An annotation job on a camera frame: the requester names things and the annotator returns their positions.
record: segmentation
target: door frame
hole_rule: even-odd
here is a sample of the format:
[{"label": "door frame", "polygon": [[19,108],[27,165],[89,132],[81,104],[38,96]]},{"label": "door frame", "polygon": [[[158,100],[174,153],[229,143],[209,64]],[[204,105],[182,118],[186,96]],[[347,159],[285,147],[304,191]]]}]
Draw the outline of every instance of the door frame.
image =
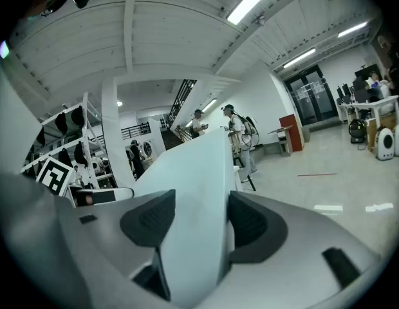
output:
[{"label": "door frame", "polygon": [[[295,82],[296,80],[301,79],[301,81],[304,84],[304,86],[309,86],[307,78],[306,78],[305,75],[310,74],[310,73],[314,73],[314,72],[317,72],[317,74],[321,78],[321,82],[324,85],[324,88],[326,89],[326,93],[327,93],[327,96],[329,98],[329,101],[330,101],[330,104],[331,104],[331,108],[332,108],[335,116],[339,115],[338,111],[337,111],[337,106],[335,105],[335,101],[334,101],[333,95],[331,94],[331,90],[329,89],[328,83],[326,82],[326,80],[324,81],[324,75],[322,74],[321,69],[319,68],[319,66],[318,65],[314,65],[314,66],[312,66],[312,67],[310,67],[308,69],[302,70],[299,74],[294,75],[294,76],[292,76],[292,77],[290,77],[290,78],[288,78],[288,79],[286,79],[284,81],[284,83],[286,85],[286,88],[287,88],[288,92],[290,93],[290,95],[291,95],[291,97],[292,97],[292,99],[294,101],[295,107],[297,108],[298,114],[300,115],[300,119],[301,119],[301,122],[303,124],[305,124],[304,115],[302,114],[302,111],[301,111],[301,109],[299,107],[298,100],[295,98],[295,95],[292,95],[293,89],[291,87],[291,83]],[[317,118],[317,121],[319,122],[319,121],[324,120],[323,117],[322,117],[322,113],[321,113],[320,107],[318,105],[317,99],[315,98],[315,95],[314,95],[312,90],[308,91],[308,97],[311,100],[311,103],[312,103],[312,106],[313,106],[313,109],[314,109],[314,113],[315,113],[315,117]]]}]

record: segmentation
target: glass door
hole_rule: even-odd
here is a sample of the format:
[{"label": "glass door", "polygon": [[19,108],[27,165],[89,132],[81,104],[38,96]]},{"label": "glass door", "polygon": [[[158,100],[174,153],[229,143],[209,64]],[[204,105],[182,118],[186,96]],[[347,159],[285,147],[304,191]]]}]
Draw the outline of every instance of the glass door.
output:
[{"label": "glass door", "polygon": [[285,83],[303,125],[338,116],[333,96],[318,66],[300,72]]}]

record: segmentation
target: cardboard box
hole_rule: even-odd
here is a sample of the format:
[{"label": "cardboard box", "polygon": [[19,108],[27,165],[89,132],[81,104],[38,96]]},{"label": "cardboard box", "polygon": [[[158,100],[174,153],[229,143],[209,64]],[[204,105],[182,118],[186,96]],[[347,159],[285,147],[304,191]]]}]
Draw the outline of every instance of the cardboard box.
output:
[{"label": "cardboard box", "polygon": [[[377,126],[376,126],[375,118],[367,120],[366,124],[367,124],[368,149],[371,152],[373,152],[375,135],[377,134]],[[397,119],[395,117],[395,113],[390,113],[389,115],[380,117],[380,124],[381,124],[381,126],[385,126],[386,128],[393,130],[395,125],[397,125]]]}]

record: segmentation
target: shelving unit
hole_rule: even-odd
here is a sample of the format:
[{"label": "shelving unit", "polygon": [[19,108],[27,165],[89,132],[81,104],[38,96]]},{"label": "shelving unit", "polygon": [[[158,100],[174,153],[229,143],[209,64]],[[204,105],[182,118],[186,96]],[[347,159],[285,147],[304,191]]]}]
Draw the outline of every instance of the shelving unit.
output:
[{"label": "shelving unit", "polygon": [[[79,127],[78,125],[74,124],[71,120],[72,112],[77,109],[79,106],[82,106],[82,112],[84,114],[84,126]],[[66,117],[66,124],[68,127],[68,132],[65,135],[58,130],[57,126],[55,125],[55,119],[61,113],[65,113]],[[91,161],[91,153],[96,153],[98,151],[102,151],[102,156],[107,157],[106,150],[98,141],[97,136],[92,129],[92,127],[98,126],[102,123],[102,116],[101,114],[92,106],[91,103],[88,101],[88,93],[85,93],[81,103],[75,104],[74,106],[53,115],[52,117],[48,118],[44,122],[42,122],[42,126],[44,126],[44,136],[45,136],[45,146],[42,147],[40,143],[34,143],[34,150],[33,154],[37,155],[40,154],[40,157],[33,162],[25,165],[21,172],[25,172],[27,169],[31,168],[32,166],[37,165],[39,162],[45,162],[49,156],[52,156],[58,159],[58,154],[63,150],[66,149],[70,159],[74,160],[74,150],[75,146],[78,143],[82,144],[82,150],[84,152],[84,158],[88,162],[88,167],[86,168],[90,179],[89,182],[94,186],[94,188],[99,189],[98,181],[112,177],[112,173],[101,175],[98,178],[95,176],[94,168],[92,166]],[[91,134],[93,135],[93,139],[90,140],[88,138],[88,130],[90,130]]]}]

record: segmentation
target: staircase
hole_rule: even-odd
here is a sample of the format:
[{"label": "staircase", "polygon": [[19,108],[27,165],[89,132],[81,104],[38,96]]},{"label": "staircase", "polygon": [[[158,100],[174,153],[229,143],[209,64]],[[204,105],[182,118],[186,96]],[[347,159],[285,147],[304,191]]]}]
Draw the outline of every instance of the staircase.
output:
[{"label": "staircase", "polygon": [[172,149],[173,147],[183,143],[172,131],[163,131],[161,132],[161,135],[166,150]]}]

